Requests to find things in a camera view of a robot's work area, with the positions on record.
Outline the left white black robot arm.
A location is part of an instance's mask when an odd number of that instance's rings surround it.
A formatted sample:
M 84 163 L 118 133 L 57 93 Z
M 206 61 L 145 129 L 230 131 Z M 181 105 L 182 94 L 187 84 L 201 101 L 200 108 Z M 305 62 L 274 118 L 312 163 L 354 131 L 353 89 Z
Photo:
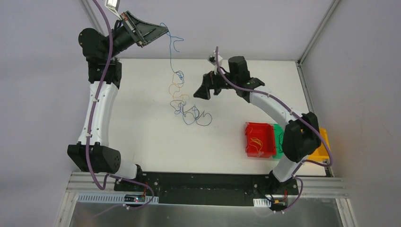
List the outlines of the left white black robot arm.
M 122 64 L 115 56 L 134 44 L 145 47 L 168 31 L 166 26 L 144 22 L 125 11 L 108 36 L 93 28 L 80 32 L 78 43 L 88 63 L 90 96 L 83 130 L 77 143 L 68 145 L 67 154 L 81 171 L 127 178 L 132 191 L 143 188 L 140 166 L 123 160 L 118 150 L 109 147 L 112 107 L 122 79 Z

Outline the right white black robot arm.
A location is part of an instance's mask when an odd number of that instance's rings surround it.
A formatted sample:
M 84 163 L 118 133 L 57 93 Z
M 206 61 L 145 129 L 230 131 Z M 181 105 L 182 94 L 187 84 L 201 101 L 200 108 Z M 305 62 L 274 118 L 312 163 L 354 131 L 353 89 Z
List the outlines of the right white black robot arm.
M 312 112 L 294 110 L 276 97 L 262 80 L 251 77 L 243 56 L 228 59 L 228 72 L 222 70 L 222 60 L 218 54 L 210 55 L 207 60 L 214 65 L 214 70 L 203 75 L 200 87 L 193 94 L 194 98 L 209 100 L 211 90 L 217 96 L 223 89 L 233 89 L 246 102 L 263 110 L 284 131 L 284 156 L 269 172 L 268 181 L 271 192 L 282 193 L 301 162 L 322 144 L 317 116 Z

